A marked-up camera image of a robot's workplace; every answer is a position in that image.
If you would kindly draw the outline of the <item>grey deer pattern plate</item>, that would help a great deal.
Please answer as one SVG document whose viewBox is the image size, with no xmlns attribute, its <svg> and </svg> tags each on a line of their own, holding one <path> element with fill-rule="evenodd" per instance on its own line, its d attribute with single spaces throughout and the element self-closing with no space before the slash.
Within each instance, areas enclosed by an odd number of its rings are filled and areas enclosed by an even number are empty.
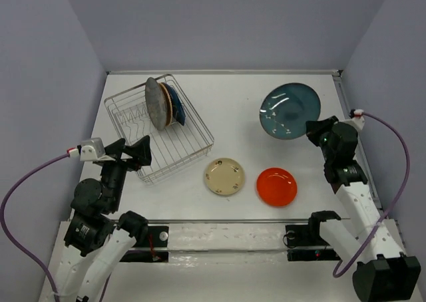
<svg viewBox="0 0 426 302">
<path fill-rule="evenodd" d="M 150 120 L 157 130 L 166 128 L 166 100 L 159 83 L 152 77 L 145 84 L 145 101 Z"/>
</svg>

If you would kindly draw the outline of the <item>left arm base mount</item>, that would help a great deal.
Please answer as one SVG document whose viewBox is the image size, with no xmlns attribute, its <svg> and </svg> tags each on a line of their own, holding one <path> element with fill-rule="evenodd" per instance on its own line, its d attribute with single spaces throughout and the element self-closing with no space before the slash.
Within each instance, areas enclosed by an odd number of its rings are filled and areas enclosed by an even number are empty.
<svg viewBox="0 0 426 302">
<path fill-rule="evenodd" d="M 122 263 L 168 263 L 169 226 L 152 225 L 142 240 L 138 240 L 121 258 Z"/>
</svg>

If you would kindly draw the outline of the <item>dark blue leaf-shaped plate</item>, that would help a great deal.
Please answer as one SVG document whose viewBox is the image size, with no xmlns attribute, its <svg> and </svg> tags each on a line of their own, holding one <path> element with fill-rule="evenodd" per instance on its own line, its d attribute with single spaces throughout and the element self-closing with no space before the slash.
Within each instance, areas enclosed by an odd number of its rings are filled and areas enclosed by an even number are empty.
<svg viewBox="0 0 426 302">
<path fill-rule="evenodd" d="M 184 111 L 184 107 L 180 101 L 179 95 L 169 84 L 164 83 L 164 85 L 167 88 L 167 91 L 171 97 L 172 116 L 179 124 L 184 126 L 186 122 L 186 114 Z"/>
</svg>

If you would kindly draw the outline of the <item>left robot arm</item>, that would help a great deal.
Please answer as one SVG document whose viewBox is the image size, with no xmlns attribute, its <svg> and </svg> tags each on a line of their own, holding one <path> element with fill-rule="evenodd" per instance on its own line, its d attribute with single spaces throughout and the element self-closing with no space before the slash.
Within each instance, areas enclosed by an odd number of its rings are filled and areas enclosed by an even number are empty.
<svg viewBox="0 0 426 302">
<path fill-rule="evenodd" d="M 130 146 L 123 138 L 108 146 L 91 138 L 70 149 L 69 155 L 100 166 L 101 172 L 99 178 L 86 178 L 75 187 L 74 215 L 54 277 L 56 286 L 45 300 L 94 301 L 127 251 L 146 241 L 146 218 L 128 211 L 114 222 L 108 215 L 118 210 L 127 173 L 151 164 L 150 137 Z"/>
</svg>

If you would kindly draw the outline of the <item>cream floral round plate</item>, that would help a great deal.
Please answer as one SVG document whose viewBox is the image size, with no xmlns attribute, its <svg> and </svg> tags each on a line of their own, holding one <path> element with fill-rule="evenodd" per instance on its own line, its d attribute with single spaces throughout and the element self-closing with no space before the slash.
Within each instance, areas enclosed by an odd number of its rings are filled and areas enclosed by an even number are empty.
<svg viewBox="0 0 426 302">
<path fill-rule="evenodd" d="M 234 195 L 244 187 L 245 182 L 242 165 L 231 158 L 217 158 L 204 171 L 204 183 L 219 196 Z"/>
</svg>

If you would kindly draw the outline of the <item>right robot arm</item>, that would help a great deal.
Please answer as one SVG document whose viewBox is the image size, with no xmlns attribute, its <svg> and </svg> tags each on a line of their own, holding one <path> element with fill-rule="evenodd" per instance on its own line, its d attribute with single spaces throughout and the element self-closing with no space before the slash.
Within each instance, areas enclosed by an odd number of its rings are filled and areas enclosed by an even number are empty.
<svg viewBox="0 0 426 302">
<path fill-rule="evenodd" d="M 323 154 L 324 176 L 353 226 L 349 231 L 333 211 L 314 212 L 306 235 L 313 243 L 325 241 L 339 256 L 334 278 L 355 267 L 351 278 L 360 301 L 408 301 L 421 265 L 391 236 L 384 223 L 388 212 L 376 208 L 367 176 L 355 160 L 364 123 L 360 110 L 344 121 L 332 116 L 306 123 L 306 136 Z"/>
</svg>

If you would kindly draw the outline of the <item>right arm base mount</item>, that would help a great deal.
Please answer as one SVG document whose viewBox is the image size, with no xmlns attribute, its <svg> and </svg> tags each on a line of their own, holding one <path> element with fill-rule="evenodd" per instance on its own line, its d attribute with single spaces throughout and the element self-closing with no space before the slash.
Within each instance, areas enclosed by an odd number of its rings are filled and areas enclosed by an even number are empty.
<svg viewBox="0 0 426 302">
<path fill-rule="evenodd" d="M 314 239 L 309 227 L 302 224 L 286 226 L 283 244 L 287 247 L 289 262 L 339 261 L 339 255 L 323 239 Z"/>
</svg>

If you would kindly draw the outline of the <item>orange round plate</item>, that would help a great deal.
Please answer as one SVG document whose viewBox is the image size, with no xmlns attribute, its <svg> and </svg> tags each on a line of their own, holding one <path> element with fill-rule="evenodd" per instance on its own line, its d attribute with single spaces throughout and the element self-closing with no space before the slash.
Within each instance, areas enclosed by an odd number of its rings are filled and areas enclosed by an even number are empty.
<svg viewBox="0 0 426 302">
<path fill-rule="evenodd" d="M 298 193 L 296 179 L 285 169 L 268 168 L 256 180 L 259 198 L 267 205 L 281 208 L 290 205 Z"/>
</svg>

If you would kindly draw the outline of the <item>woven bamboo round plate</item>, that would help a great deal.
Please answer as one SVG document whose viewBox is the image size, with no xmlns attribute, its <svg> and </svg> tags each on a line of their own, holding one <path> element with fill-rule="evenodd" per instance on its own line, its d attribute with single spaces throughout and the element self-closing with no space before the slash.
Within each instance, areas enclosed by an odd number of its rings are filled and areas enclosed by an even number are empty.
<svg viewBox="0 0 426 302">
<path fill-rule="evenodd" d="M 165 85 L 162 82 L 160 82 L 159 85 L 162 89 L 162 92 L 163 92 L 165 100 L 166 100 L 166 108 L 167 108 L 166 126 L 170 126 L 171 123 L 172 123 L 172 119 L 173 119 L 172 100 L 171 100 L 170 94 L 169 94 L 167 88 L 165 87 Z"/>
</svg>

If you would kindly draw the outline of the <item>teal round ceramic plate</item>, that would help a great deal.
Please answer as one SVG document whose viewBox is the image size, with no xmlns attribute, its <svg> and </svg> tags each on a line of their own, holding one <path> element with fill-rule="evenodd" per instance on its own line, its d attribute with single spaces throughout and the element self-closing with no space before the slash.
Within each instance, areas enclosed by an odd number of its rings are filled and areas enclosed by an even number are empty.
<svg viewBox="0 0 426 302">
<path fill-rule="evenodd" d="M 317 121 L 321 101 L 316 91 L 302 83 L 283 84 L 263 100 L 259 118 L 261 127 L 273 138 L 293 140 L 306 133 L 306 122 Z"/>
</svg>

